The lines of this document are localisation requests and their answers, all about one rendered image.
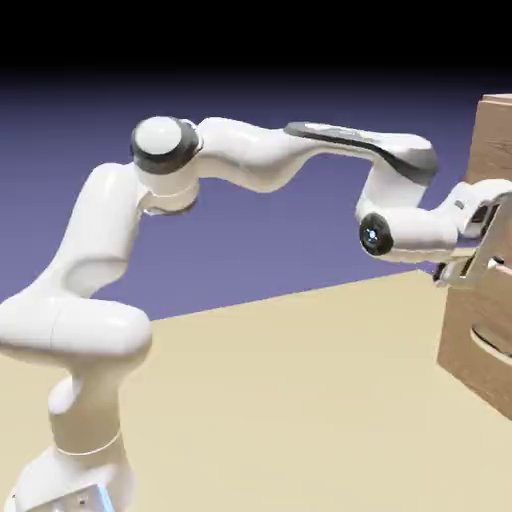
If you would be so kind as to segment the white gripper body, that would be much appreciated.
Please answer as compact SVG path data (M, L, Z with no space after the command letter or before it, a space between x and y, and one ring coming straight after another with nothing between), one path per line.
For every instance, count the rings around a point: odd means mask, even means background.
M506 235L506 196L499 195L490 205L479 245L473 250L455 251L439 264L433 275L437 287L473 288L483 275L500 263L499 246Z

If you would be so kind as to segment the light wood cabinet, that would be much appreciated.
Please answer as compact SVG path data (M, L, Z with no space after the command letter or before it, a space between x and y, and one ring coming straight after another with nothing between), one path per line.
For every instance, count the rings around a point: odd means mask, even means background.
M480 99L465 180L512 181L512 92ZM512 221L488 271L473 290L450 289L439 365L512 421Z

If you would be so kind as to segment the plain wood drawer front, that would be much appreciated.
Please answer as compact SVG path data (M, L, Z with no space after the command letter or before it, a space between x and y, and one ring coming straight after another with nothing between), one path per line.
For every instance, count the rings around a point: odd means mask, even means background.
M500 263L512 270L512 94L485 95L478 103L465 178L454 187L459 233L473 240L483 235L491 203L506 196L506 235Z

